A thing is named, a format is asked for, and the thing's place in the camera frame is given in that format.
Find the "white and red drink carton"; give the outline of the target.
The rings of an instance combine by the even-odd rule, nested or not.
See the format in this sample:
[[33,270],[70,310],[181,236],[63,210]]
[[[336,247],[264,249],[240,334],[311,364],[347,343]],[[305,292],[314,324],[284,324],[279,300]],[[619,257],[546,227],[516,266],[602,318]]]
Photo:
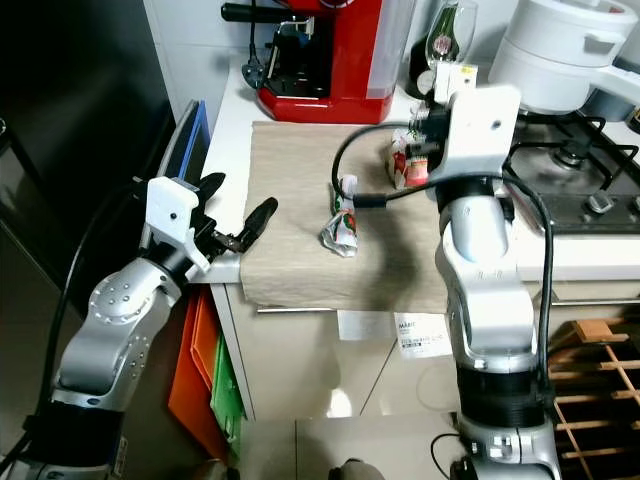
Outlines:
[[410,154],[410,146],[416,145],[421,138],[419,132],[408,128],[398,128],[392,132],[384,154],[387,174],[394,188],[416,188],[428,182],[428,159]]

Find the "dark grey fridge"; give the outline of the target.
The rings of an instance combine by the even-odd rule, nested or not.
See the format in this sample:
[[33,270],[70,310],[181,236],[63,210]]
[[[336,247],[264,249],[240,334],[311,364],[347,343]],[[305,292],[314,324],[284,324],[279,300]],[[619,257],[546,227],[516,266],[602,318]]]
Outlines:
[[3,0],[0,214],[61,285],[93,211],[146,168],[170,119],[145,0]]

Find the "white box with yellow label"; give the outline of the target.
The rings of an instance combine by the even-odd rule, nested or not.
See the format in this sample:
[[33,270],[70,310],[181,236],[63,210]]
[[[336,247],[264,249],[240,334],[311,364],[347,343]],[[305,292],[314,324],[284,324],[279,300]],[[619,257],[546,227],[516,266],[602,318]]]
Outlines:
[[440,60],[436,63],[431,100],[447,105],[454,93],[475,90],[479,68],[475,65]]

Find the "beige table runner cloth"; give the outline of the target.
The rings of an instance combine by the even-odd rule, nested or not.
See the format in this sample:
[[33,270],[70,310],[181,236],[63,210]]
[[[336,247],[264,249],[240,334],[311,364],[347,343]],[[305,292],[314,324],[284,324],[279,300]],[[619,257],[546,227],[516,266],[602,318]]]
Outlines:
[[248,300],[261,306],[443,314],[436,270],[442,234],[426,193],[355,214],[358,250],[347,259],[323,246],[332,219],[330,170],[355,125],[257,122],[251,137],[246,209],[274,197],[278,210],[241,259]]

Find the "blue edged board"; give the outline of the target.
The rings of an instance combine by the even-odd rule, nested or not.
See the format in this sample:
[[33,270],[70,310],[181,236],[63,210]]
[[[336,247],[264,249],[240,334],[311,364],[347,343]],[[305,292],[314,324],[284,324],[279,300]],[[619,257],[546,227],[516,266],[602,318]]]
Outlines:
[[206,102],[192,100],[165,147],[157,177],[180,179],[195,186],[204,177],[202,172],[209,155],[210,140]]

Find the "dark wine bottle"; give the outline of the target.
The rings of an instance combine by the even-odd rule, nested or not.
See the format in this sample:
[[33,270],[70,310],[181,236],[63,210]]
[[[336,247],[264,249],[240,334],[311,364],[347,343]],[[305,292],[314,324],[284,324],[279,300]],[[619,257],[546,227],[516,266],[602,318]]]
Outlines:
[[434,70],[428,55],[428,38],[421,37],[410,50],[410,69],[404,92],[412,99],[424,100],[434,88]]

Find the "crumpled white drink carton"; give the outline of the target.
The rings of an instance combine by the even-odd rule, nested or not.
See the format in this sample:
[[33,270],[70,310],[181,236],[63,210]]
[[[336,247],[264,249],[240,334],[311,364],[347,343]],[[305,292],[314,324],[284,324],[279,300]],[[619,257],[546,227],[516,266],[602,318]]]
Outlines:
[[358,252],[355,201],[330,188],[330,214],[332,218],[320,234],[321,243],[335,255],[352,259]]

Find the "clear wine glass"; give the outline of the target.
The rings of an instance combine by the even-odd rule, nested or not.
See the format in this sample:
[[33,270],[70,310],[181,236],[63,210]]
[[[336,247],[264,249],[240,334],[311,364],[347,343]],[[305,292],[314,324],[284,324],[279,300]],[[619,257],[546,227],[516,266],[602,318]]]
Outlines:
[[[426,29],[428,55],[434,70],[436,63],[444,61],[462,61],[466,59],[474,42],[476,28],[476,0],[442,0],[436,9],[430,26]],[[431,91],[424,100],[431,99]]]

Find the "red coffee machine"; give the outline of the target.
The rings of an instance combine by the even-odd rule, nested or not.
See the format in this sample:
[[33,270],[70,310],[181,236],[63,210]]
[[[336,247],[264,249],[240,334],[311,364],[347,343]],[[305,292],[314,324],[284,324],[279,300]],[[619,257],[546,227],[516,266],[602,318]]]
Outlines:
[[[242,70],[276,122],[372,124],[387,118],[402,44],[387,42],[401,19],[396,0],[282,0],[280,6],[225,3],[227,22],[275,24],[265,63]],[[380,54],[387,52],[388,60]]]

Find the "white rice cooker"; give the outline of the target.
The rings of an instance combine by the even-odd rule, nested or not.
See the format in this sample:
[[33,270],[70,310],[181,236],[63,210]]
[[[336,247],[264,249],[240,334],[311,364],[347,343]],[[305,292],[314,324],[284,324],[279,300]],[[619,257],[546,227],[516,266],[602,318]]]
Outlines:
[[640,73],[614,64],[639,24],[622,0],[520,0],[486,81],[516,88],[535,114],[573,113],[595,90],[640,106]]

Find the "white kitchen counter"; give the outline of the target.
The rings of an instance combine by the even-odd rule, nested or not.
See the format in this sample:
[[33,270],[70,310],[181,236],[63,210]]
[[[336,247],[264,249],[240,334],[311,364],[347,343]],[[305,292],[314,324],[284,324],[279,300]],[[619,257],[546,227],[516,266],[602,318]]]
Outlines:
[[[221,227],[238,230],[255,202],[253,124],[265,119],[233,59],[212,91],[212,147],[207,172],[227,173],[209,206]],[[456,410],[454,367],[447,357],[406,358],[396,338],[343,342],[333,312],[262,314],[239,284],[238,259],[220,259],[210,284],[227,335],[239,392],[252,419],[324,419]],[[556,287],[564,317],[620,315],[640,296],[640,236],[556,238]]]

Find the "orange tray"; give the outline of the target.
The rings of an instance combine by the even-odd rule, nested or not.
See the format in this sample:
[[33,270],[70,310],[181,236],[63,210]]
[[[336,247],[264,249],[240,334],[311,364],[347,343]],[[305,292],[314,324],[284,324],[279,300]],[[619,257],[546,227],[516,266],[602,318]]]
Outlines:
[[186,296],[182,337],[168,398],[169,411],[215,460],[227,460],[227,439],[212,412],[221,334],[211,289],[198,285]]

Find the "black gas stove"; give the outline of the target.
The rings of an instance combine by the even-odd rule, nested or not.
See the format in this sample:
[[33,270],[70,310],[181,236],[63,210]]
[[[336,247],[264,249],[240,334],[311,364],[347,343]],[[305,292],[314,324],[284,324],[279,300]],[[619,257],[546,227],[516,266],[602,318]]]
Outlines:
[[506,172],[540,198],[557,234],[640,236],[640,146],[599,116],[521,113]]

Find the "white printed paper tag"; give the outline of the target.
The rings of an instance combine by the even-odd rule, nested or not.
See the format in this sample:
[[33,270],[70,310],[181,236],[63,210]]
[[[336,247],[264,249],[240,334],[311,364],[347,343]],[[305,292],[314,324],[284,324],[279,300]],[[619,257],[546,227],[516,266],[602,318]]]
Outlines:
[[443,314],[393,314],[399,351],[406,358],[452,356]]

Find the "dark robot foot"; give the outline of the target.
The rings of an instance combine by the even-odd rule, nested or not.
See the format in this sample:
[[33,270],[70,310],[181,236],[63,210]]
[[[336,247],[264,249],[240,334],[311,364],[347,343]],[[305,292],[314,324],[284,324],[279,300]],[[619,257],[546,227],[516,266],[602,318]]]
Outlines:
[[357,458],[349,458],[342,465],[330,468],[326,480],[387,480],[379,468]]

